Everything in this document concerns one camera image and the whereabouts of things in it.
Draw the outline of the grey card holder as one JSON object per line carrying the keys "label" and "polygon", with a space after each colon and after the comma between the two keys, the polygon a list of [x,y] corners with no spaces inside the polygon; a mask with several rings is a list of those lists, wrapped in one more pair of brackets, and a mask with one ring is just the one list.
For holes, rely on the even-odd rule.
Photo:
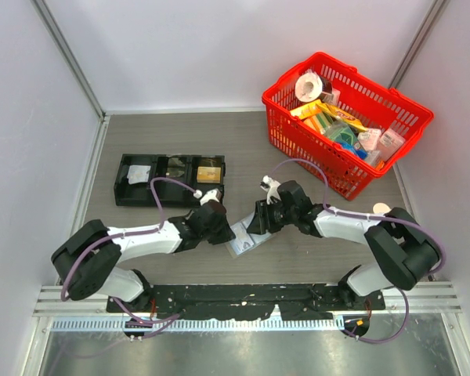
{"label": "grey card holder", "polygon": [[226,243],[226,249],[234,258],[253,250],[273,237],[271,233],[265,233],[263,235],[250,234],[248,232],[250,221],[251,217],[247,216],[230,227],[235,238]]}

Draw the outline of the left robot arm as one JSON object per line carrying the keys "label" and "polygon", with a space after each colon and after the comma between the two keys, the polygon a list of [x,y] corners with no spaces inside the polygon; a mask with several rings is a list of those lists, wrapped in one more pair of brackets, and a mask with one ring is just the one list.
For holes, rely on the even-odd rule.
{"label": "left robot arm", "polygon": [[139,271],[119,268],[121,262],[189,251],[202,242],[218,245],[234,239],[225,207],[210,200],[162,224],[124,229],[91,220],[54,251],[51,262],[62,282],[62,301],[81,301],[100,293],[142,312],[152,299],[147,282]]}

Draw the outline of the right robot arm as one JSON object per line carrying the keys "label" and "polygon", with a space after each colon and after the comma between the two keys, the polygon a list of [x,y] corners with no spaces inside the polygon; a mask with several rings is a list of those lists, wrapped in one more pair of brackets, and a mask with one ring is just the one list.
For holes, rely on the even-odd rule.
{"label": "right robot arm", "polygon": [[348,240],[371,250],[374,263],[355,267],[338,282],[338,300],[347,309],[388,287],[409,291],[443,261],[436,241],[402,208],[384,215],[341,211],[314,204],[294,180],[279,183],[266,176],[260,186],[266,199],[255,204],[250,234],[277,233],[293,225],[305,235]]}

